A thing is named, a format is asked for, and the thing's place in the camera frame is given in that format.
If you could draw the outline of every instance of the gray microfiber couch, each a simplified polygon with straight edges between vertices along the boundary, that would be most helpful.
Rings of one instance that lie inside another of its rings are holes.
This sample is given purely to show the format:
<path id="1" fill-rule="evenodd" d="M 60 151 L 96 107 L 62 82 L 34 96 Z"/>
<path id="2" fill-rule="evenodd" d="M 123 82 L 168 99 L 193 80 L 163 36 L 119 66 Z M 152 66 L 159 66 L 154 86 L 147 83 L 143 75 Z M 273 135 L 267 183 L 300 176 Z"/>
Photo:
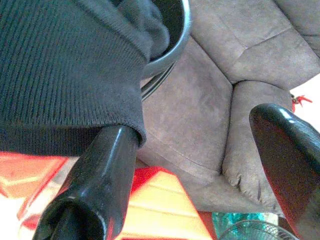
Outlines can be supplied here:
<path id="1" fill-rule="evenodd" d="M 143 104 L 147 143 L 137 158 L 177 174 L 200 211 L 281 213 L 249 112 L 262 103 L 291 109 L 289 90 L 320 73 L 320 0 L 190 7 L 186 49 Z"/>

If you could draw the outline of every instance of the gray recliner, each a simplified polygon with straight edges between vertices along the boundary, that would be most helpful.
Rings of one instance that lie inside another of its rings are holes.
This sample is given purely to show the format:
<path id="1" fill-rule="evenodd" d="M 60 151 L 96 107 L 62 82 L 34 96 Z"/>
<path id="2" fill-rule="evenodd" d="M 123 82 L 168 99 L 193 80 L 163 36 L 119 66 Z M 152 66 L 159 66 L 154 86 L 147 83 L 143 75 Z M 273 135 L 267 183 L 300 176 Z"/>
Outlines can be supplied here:
<path id="1" fill-rule="evenodd" d="M 208 212 L 281 213 L 249 125 L 262 103 L 320 73 L 320 0 L 191 0 L 193 28 L 168 79 L 143 104 L 138 159 L 177 174 Z"/>

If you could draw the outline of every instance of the fan grille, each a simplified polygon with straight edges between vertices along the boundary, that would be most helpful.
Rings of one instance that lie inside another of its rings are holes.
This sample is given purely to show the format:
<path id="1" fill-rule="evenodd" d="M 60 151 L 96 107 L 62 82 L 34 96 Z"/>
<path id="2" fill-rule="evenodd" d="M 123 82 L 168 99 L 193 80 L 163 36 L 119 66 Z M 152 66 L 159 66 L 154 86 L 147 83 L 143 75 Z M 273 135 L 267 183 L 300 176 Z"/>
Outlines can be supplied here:
<path id="1" fill-rule="evenodd" d="M 229 227 L 219 240 L 299 240 L 282 227 L 265 221 L 244 220 Z"/>

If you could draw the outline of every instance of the fabric upholstery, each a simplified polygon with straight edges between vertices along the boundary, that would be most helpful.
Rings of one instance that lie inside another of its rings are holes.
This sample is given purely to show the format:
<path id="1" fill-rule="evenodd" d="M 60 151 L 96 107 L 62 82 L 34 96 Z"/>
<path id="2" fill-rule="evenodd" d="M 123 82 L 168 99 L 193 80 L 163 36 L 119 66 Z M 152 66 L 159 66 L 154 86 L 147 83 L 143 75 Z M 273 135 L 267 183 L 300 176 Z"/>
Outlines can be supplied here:
<path id="1" fill-rule="evenodd" d="M 231 83 L 294 88 L 320 60 L 272 0 L 194 0 L 192 34 Z"/>
<path id="2" fill-rule="evenodd" d="M 320 57 L 320 1 L 274 1 L 313 51 Z"/>
<path id="3" fill-rule="evenodd" d="M 320 0 L 291 2 L 190 0 L 193 38 L 143 104 L 138 158 L 176 173 L 201 211 L 282 214 L 249 113 L 262 103 L 290 110 L 289 89 L 320 73 Z"/>
<path id="4" fill-rule="evenodd" d="M 231 94 L 226 77 L 190 39 L 168 79 L 143 104 L 148 141 L 138 158 L 173 163 L 210 182 L 221 172 Z"/>
<path id="5" fill-rule="evenodd" d="M 262 103 L 276 103 L 291 108 L 288 91 L 268 83 L 243 81 L 235 85 L 232 95 L 228 140 L 223 174 L 249 199 L 280 212 L 279 205 L 263 171 L 249 124 L 249 113 Z"/>

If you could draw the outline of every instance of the dark green sweater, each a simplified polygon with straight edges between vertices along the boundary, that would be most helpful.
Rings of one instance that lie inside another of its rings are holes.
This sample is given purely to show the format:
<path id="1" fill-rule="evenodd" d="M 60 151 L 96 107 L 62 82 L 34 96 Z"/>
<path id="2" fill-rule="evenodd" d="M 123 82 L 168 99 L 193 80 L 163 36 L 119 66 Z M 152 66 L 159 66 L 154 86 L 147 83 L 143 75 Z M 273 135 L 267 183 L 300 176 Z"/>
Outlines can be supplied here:
<path id="1" fill-rule="evenodd" d="M 0 0 L 0 151 L 78 156 L 109 125 L 142 146 L 142 71 L 168 42 L 148 0 Z"/>

